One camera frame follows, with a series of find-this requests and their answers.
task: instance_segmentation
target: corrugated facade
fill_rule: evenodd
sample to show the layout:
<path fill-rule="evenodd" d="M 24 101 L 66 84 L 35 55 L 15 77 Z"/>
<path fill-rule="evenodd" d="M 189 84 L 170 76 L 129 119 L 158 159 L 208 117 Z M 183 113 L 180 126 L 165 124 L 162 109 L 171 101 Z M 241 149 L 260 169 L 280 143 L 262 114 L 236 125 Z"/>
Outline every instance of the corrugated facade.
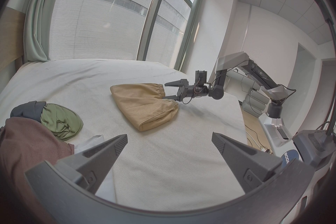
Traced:
<path fill-rule="evenodd" d="M 137 58 L 151 0 L 56 0 L 50 58 Z M 184 0 L 163 0 L 147 59 L 174 66 L 190 13 Z"/>

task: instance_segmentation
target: maroon garment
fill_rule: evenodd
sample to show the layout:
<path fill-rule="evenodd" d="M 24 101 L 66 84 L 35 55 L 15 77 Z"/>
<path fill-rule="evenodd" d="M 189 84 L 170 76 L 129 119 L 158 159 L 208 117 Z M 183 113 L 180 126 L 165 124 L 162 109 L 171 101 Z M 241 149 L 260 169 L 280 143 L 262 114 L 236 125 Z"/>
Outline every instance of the maroon garment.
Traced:
<path fill-rule="evenodd" d="M 24 172 L 47 160 L 57 160 L 74 153 L 74 145 L 55 138 L 40 122 L 24 117 L 11 117 L 0 132 L 0 163 L 21 200 L 44 223 L 52 223 L 48 212 L 34 196 Z"/>

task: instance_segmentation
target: white cloth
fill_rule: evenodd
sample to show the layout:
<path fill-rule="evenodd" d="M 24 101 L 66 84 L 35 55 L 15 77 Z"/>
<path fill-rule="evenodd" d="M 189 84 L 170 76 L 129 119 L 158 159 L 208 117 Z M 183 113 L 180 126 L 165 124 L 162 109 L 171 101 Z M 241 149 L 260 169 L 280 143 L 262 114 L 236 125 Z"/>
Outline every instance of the white cloth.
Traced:
<path fill-rule="evenodd" d="M 116 106 L 110 87 L 122 83 L 161 83 L 187 75 L 160 63 L 123 60 L 54 60 L 24 66 L 0 94 L 0 125 L 11 110 L 28 101 L 68 107 L 84 122 L 68 140 L 77 145 L 94 135 L 128 135 L 113 165 L 116 202 L 134 208 L 180 211 L 217 205 L 244 194 L 211 142 L 212 132 L 247 143 L 236 97 L 195 98 L 179 103 L 172 121 L 140 132 Z M 176 87 L 165 87 L 174 95 Z"/>
<path fill-rule="evenodd" d="M 80 153 L 86 149 L 89 149 L 93 146 L 99 145 L 104 142 L 103 135 L 95 135 L 89 138 L 88 140 L 75 145 L 74 151 L 75 154 Z M 106 177 L 104 178 L 103 182 L 99 186 L 96 191 L 96 196 L 105 199 L 110 202 L 116 202 L 116 193 L 114 191 L 114 182 L 113 182 L 113 172 L 112 168 L 107 173 Z"/>

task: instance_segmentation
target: khaki pants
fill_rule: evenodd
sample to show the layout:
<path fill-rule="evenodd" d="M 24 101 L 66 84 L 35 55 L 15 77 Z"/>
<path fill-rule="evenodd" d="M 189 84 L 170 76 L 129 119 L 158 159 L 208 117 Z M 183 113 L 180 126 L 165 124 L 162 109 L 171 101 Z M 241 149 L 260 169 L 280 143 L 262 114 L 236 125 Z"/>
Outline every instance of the khaki pants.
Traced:
<path fill-rule="evenodd" d="M 162 84 L 120 84 L 110 88 L 120 111 L 139 131 L 146 131 L 170 121 L 179 109 L 176 101 L 162 99 Z"/>

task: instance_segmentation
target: wooden floor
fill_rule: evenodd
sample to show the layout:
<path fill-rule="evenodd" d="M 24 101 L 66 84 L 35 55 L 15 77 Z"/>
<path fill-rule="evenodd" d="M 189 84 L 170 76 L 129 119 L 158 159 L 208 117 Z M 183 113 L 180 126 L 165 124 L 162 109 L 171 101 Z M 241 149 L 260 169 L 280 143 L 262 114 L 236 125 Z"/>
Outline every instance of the wooden floor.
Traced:
<path fill-rule="evenodd" d="M 268 140 L 267 140 L 267 137 L 263 131 L 263 129 L 261 128 L 261 125 L 259 123 L 259 120 L 257 117 L 251 115 L 250 113 L 244 111 L 241 108 L 241 112 L 243 113 L 243 119 L 244 119 L 244 123 L 245 123 L 245 129 L 246 131 L 254 138 L 254 140 L 258 143 L 258 146 L 255 144 L 255 142 L 253 141 L 253 139 L 248 135 L 246 134 L 246 137 L 249 139 L 247 140 L 247 143 L 249 146 L 252 146 L 254 148 L 257 148 L 257 149 L 260 149 L 260 143 L 262 144 L 262 146 L 264 147 L 267 147 L 267 148 L 271 148 Z"/>

